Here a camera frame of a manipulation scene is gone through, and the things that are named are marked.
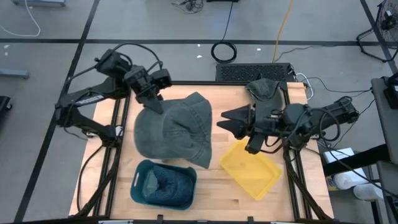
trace white object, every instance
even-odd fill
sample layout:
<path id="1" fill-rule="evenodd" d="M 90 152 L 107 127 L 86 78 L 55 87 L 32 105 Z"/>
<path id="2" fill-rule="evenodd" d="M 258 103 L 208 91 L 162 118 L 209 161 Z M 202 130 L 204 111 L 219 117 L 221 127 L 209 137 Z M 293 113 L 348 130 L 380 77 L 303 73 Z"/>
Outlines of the white object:
<path id="1" fill-rule="evenodd" d="M 354 194 L 361 200 L 384 200 L 381 189 L 373 184 L 361 184 L 354 187 Z"/>
<path id="2" fill-rule="evenodd" d="M 0 28 L 1 28 L 2 30 L 4 30 L 5 32 L 7 32 L 7 33 L 9 33 L 9 34 L 11 34 L 11 35 L 15 35 L 15 36 L 17 36 L 17 37 L 38 37 L 38 36 L 40 35 L 40 32 L 41 32 L 42 30 L 40 29 L 40 26 L 38 25 L 38 23 L 36 22 L 36 20 L 33 18 L 32 13 L 30 13 L 29 7 L 27 6 L 27 0 L 25 0 L 25 6 L 26 6 L 27 12 L 28 12 L 29 15 L 30 15 L 30 18 L 32 18 L 32 21 L 33 21 L 33 22 L 36 24 L 36 26 L 37 26 L 38 31 L 37 31 L 37 34 L 36 34 L 36 35 L 31 35 L 31 34 L 16 34 L 16 33 L 13 33 L 13 32 L 11 32 L 11 31 L 6 30 L 6 28 L 4 28 L 2 25 L 0 25 Z"/>
<path id="3" fill-rule="evenodd" d="M 342 159 L 354 155 L 354 151 L 352 150 L 352 148 L 339 149 L 337 151 L 331 151 L 331 153 L 333 153 L 333 155 L 337 159 Z M 336 161 L 336 159 L 330 154 L 330 152 L 325 152 L 324 156 L 327 163 Z M 365 176 L 365 173 L 363 172 L 362 168 L 355 169 L 355 171 Z M 356 175 L 353 171 L 348 171 L 326 177 L 326 183 L 328 185 L 328 190 L 334 191 L 334 190 L 346 190 L 349 189 L 350 187 L 354 187 L 359 184 L 366 184 L 367 180 L 364 180 L 362 177 Z"/>
<path id="4" fill-rule="evenodd" d="M 296 75 L 301 75 L 301 76 L 303 76 L 304 79 L 305 79 L 305 81 L 308 83 L 308 87 L 310 88 L 310 91 L 311 91 L 311 96 L 310 96 L 309 98 L 307 98 L 307 100 L 311 100 L 312 97 L 313 97 L 313 89 L 312 89 L 312 86 L 311 86 L 310 81 L 309 81 L 309 80 L 307 79 L 307 77 L 306 77 L 304 74 L 302 74 L 302 73 L 297 73 Z"/>

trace blue plastic basket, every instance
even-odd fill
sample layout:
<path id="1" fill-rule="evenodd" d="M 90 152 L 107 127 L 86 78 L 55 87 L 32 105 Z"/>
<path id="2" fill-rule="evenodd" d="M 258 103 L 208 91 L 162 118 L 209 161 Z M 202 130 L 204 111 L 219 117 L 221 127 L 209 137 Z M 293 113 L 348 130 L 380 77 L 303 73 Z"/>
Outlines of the blue plastic basket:
<path id="1" fill-rule="evenodd" d="M 192 182 L 193 182 L 193 191 L 192 191 L 191 199 L 183 205 L 174 205 L 174 206 L 147 203 L 144 200 L 144 197 L 142 196 L 142 188 L 144 186 L 144 182 L 145 182 L 147 173 L 154 166 L 161 166 L 161 167 L 164 167 L 164 168 L 167 168 L 170 170 L 174 170 L 174 171 L 183 173 L 183 174 L 187 175 L 189 178 L 191 178 Z M 193 198 L 195 196 L 196 184 L 197 184 L 197 173 L 192 167 L 183 168 L 183 167 L 177 167 L 177 166 L 171 166 L 171 165 L 165 165 L 165 164 L 158 164 L 158 163 L 155 163 L 155 162 L 152 162 L 152 161 L 146 159 L 146 160 L 140 162 L 140 164 L 138 164 L 138 166 L 137 166 L 136 173 L 134 174 L 134 178 L 132 179 L 130 196 L 133 199 L 133 201 L 135 201 L 137 203 L 144 204 L 144 205 L 153 205 L 153 206 L 158 206 L 158 207 L 162 207 L 162 208 L 171 208 L 171 209 L 175 209 L 175 210 L 186 210 L 192 205 Z"/>

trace white cable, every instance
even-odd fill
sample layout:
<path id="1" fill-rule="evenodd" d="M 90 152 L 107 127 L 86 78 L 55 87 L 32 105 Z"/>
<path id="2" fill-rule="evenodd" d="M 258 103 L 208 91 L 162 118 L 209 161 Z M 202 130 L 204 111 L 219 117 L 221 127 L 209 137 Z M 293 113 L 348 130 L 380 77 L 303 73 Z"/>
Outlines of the white cable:
<path id="1" fill-rule="evenodd" d="M 4 28 L 2 25 L 0 25 L 0 28 L 4 31 L 6 31 L 7 33 L 11 34 L 11 35 L 16 35 L 17 37 L 38 37 L 40 35 L 40 32 L 42 31 L 40 29 L 40 26 L 37 24 L 36 20 L 33 18 L 32 13 L 30 13 L 29 7 L 27 6 L 27 0 L 25 0 L 25 6 L 26 6 L 26 10 L 30 15 L 30 18 L 32 18 L 32 21 L 36 24 L 37 28 L 38 28 L 38 32 L 36 35 L 30 35 L 30 34 L 15 34 L 11 31 L 6 30 L 6 28 Z"/>
<path id="2" fill-rule="evenodd" d="M 302 75 L 302 76 L 304 77 L 305 81 L 306 81 L 307 84 L 308 84 L 308 87 L 309 87 L 310 90 L 311 90 L 311 96 L 310 96 L 309 98 L 307 98 L 307 100 L 311 100 L 311 98 L 314 96 L 314 94 L 313 94 L 313 90 L 312 90 L 312 86 L 311 86 L 310 81 L 309 81 L 309 80 L 307 79 L 307 77 L 306 77 L 304 74 L 302 74 L 302 73 L 296 73 L 296 75 Z"/>

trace gray floor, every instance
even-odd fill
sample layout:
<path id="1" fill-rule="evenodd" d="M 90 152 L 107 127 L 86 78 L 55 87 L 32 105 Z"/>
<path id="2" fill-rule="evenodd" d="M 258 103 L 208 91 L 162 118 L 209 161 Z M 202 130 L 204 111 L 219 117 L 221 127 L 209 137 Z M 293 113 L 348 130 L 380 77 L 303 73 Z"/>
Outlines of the gray floor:
<path id="1" fill-rule="evenodd" d="M 167 1 L 101 0 L 89 39 L 219 39 L 224 32 L 230 3 L 205 3 L 201 13 L 185 15 Z M 372 13 L 377 0 L 367 0 Z M 32 13 L 42 28 L 38 38 L 79 39 L 93 0 L 68 0 L 67 7 L 33 6 Z M 226 39 L 275 40 L 289 1 L 242 0 L 235 4 Z M 0 2 L 0 25 L 13 32 L 36 32 L 25 8 L 10 1 Z M 354 40 L 370 28 L 359 1 L 297 0 L 286 23 L 282 40 Z M 0 30 L 0 38 L 13 38 Z M 375 41 L 376 37 L 366 37 Z M 14 108 L 7 115 L 0 132 L 0 223 L 12 222 L 25 191 L 45 132 L 51 120 L 63 81 L 68 73 L 77 44 L 0 44 L 0 67 L 27 69 L 30 79 L 0 78 L 0 95 L 12 98 Z M 211 45 L 154 44 L 154 50 L 168 68 L 173 80 L 214 80 L 216 62 Z M 94 64 L 114 45 L 86 44 L 76 71 Z M 279 52 L 297 46 L 280 45 Z M 237 45 L 235 63 L 270 62 L 273 45 Z M 367 47 L 382 55 L 380 47 Z M 133 62 L 146 67 L 154 62 L 151 54 L 125 47 Z M 220 46 L 216 54 L 227 58 L 230 49 Z M 284 55 L 280 62 L 290 62 L 296 72 L 320 77 L 336 90 L 365 90 L 373 77 L 392 75 L 388 64 L 362 54 L 358 47 L 323 47 Z M 98 84 L 104 76 L 91 72 L 79 77 L 70 91 Z M 330 93 L 321 83 L 311 81 L 315 96 L 312 106 L 331 103 L 344 94 Z M 360 111 L 372 101 L 371 93 L 354 99 Z M 92 116 L 95 106 L 83 113 Z M 363 151 L 384 142 L 375 105 L 363 114 L 339 147 Z M 30 201 L 25 220 L 62 218 L 68 215 L 83 156 L 85 142 L 56 129 L 49 153 Z M 346 222 L 372 223 L 370 203 L 356 200 L 352 190 L 331 194 L 336 218 Z"/>

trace blue cloth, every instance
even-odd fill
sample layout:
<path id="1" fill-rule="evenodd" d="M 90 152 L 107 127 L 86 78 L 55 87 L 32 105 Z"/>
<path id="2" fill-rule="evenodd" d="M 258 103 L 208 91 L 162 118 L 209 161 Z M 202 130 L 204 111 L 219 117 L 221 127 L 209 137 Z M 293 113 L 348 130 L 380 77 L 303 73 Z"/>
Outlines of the blue cloth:
<path id="1" fill-rule="evenodd" d="M 142 188 L 142 196 L 147 203 L 161 205 L 183 205 L 193 195 L 193 182 L 187 175 L 154 166 Z"/>

